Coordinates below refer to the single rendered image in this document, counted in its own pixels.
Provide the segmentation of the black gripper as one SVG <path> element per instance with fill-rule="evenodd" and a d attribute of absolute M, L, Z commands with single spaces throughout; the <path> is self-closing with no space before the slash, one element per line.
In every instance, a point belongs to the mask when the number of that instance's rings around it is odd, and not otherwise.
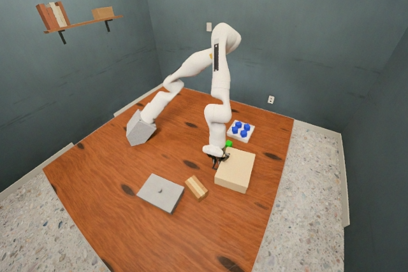
<path fill-rule="evenodd" d="M 221 148 L 221 150 L 223 151 L 223 155 L 225 155 L 224 157 L 218 157 L 218 165 L 220 165 L 220 163 L 221 163 L 221 161 L 226 161 L 227 159 L 229 159 L 229 157 L 230 157 L 230 153 L 226 153 L 226 151 L 225 151 L 225 146 L 223 147 L 223 148 Z M 206 153 L 207 154 L 207 153 Z M 214 163 L 215 162 L 215 160 L 216 160 L 216 156 L 214 156 L 214 155 L 210 155 L 210 154 L 207 154 L 208 155 L 208 157 L 211 157 L 212 158 L 212 162 Z"/>

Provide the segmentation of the grey square sheet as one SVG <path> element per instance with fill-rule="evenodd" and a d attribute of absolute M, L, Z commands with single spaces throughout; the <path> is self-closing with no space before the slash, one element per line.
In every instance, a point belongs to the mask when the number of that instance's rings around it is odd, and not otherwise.
<path fill-rule="evenodd" d="M 184 190 L 183 186 L 152 173 L 137 196 L 171 214 Z"/>

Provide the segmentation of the tan cardboard box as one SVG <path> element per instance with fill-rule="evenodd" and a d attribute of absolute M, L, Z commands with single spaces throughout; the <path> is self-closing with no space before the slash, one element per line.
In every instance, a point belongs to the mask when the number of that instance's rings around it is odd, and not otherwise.
<path fill-rule="evenodd" d="M 194 175 L 185 181 L 185 185 L 198 202 L 206 198 L 208 190 Z"/>

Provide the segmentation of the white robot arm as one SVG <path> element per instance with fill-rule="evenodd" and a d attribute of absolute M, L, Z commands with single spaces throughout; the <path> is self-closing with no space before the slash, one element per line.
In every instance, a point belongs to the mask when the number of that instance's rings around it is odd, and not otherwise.
<path fill-rule="evenodd" d="M 212 48 L 192 54 L 176 71 L 168 76 L 163 82 L 163 86 L 170 92 L 158 92 L 141 112 L 141 118 L 146 123 L 152 124 L 183 89 L 184 83 L 179 78 L 196 76 L 213 63 L 211 95 L 223 101 L 223 105 L 208 104 L 205 107 L 205 119 L 210 130 L 210 145 L 204 146 L 203 152 L 222 157 L 221 148 L 226 144 L 226 126 L 224 123 L 231 120 L 230 72 L 226 55 L 234 51 L 240 41 L 241 36 L 233 28 L 225 23 L 218 24 L 212 32 Z"/>

